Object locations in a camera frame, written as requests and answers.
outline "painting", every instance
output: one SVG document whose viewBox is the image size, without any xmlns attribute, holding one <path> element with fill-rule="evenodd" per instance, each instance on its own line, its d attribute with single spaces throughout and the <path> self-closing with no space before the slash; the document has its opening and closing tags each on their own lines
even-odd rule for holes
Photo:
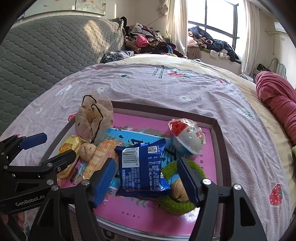
<svg viewBox="0 0 296 241">
<path fill-rule="evenodd" d="M 106 0 L 77 0 L 75 10 L 106 15 Z"/>
<path fill-rule="evenodd" d="M 44 12 L 55 12 L 60 10 L 74 10 L 75 0 L 37 0 L 24 13 L 24 17 Z"/>
</svg>

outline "qr code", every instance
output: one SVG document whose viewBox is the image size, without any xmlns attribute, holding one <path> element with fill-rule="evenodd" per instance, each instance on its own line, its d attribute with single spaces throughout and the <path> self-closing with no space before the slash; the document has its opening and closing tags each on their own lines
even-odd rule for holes
<svg viewBox="0 0 296 241">
<path fill-rule="evenodd" d="M 148 153 L 157 153 L 157 146 L 148 146 Z"/>
</svg>

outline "pink blanket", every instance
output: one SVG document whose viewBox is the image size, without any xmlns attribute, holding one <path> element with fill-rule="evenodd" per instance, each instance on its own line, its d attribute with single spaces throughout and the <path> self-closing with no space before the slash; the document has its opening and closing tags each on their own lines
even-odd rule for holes
<svg viewBox="0 0 296 241">
<path fill-rule="evenodd" d="M 296 145 L 296 91 L 283 77 L 273 72 L 261 72 L 256 76 L 256 92 L 265 102 L 288 136 Z"/>
</svg>

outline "window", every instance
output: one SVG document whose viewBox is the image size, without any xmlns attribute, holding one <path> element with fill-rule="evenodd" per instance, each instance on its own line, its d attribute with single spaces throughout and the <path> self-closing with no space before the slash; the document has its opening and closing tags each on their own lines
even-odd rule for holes
<svg viewBox="0 0 296 241">
<path fill-rule="evenodd" d="M 199 26 L 235 50 L 239 0 L 187 0 L 188 27 Z"/>
</svg>

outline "plastic bag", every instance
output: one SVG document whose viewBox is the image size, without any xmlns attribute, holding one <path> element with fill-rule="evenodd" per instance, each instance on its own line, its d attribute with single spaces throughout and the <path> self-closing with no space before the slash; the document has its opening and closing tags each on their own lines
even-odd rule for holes
<svg viewBox="0 0 296 241">
<path fill-rule="evenodd" d="M 184 155 L 199 155 L 205 140 L 202 129 L 189 119 L 176 119 L 168 123 L 172 133 L 172 143 Z"/>
<path fill-rule="evenodd" d="M 89 93 L 83 97 L 81 107 L 75 115 L 75 126 L 80 137 L 101 142 L 106 130 L 113 124 L 113 106 L 106 95 Z"/>
</svg>

